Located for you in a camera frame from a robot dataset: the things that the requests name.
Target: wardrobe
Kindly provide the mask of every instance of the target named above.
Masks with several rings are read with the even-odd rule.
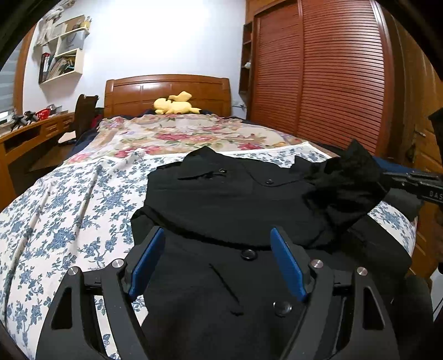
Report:
[[[375,1],[247,1],[240,95],[249,120],[340,148],[355,138],[389,158],[393,79]]]

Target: window blind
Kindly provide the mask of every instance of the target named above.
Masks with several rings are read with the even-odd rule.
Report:
[[[0,113],[14,108],[14,79],[16,76],[17,60],[19,58],[22,42],[17,45],[9,59],[6,61],[3,69],[0,70]]]

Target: white wall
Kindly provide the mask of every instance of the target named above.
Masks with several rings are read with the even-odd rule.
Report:
[[[23,84],[23,109],[54,103],[73,111],[80,94],[99,95],[108,79],[149,74],[196,74],[229,78],[238,95],[245,0],[77,0],[60,22],[91,16],[80,78],[39,85],[41,48],[32,38]],[[233,108],[233,114],[245,112]]]

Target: louvered wardrobe door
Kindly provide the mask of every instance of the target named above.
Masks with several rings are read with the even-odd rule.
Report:
[[[296,2],[285,2],[256,18],[253,98],[250,120],[293,133],[300,62]]]
[[[383,137],[385,64],[370,0],[304,0],[303,93],[297,136],[371,153]]]

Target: shirt collar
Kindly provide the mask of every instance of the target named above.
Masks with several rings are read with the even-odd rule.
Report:
[[[177,178],[179,180],[191,179],[211,172],[228,176],[230,171],[246,171],[256,182],[267,187],[275,187],[303,178],[302,173],[280,168],[274,163],[251,159],[240,162],[238,160],[203,146],[186,155],[178,170]]]

